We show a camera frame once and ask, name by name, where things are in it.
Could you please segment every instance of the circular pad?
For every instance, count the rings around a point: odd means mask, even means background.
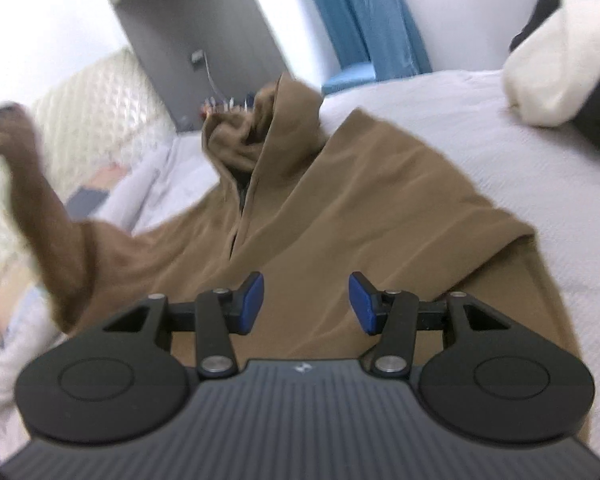
[[[495,397],[530,399],[549,385],[549,372],[529,359],[495,357],[478,365],[475,382]]]
[[[587,367],[540,336],[473,332],[422,368],[424,406],[445,426],[495,444],[575,434],[594,396]]]
[[[30,433],[90,446],[124,442],[159,428],[188,395],[180,363],[131,333],[69,340],[30,363],[15,388]]]
[[[134,383],[134,371],[116,359],[85,359],[60,375],[61,388],[77,400],[107,400],[122,395]]]

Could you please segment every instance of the white bed sheet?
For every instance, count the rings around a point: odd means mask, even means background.
[[[590,445],[600,455],[600,153],[568,128],[522,124],[501,88],[500,72],[437,72],[336,94],[320,118],[327,133],[356,107],[397,124],[536,228],[596,380]]]

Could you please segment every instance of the ribbed black surface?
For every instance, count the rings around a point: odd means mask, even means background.
[[[204,383],[154,434],[103,449],[33,442],[1,471],[13,480],[600,478],[600,460],[576,440],[482,446],[432,422],[406,384],[357,362],[301,365],[251,362],[237,378]]]

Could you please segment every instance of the white towel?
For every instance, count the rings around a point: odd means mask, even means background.
[[[525,123],[572,120],[600,82],[600,0],[560,0],[509,56],[503,78]]]

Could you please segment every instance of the electrical outlet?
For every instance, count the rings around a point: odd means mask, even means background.
[[[191,54],[191,64],[194,68],[197,68],[201,62],[205,60],[205,51],[197,50],[193,54]]]

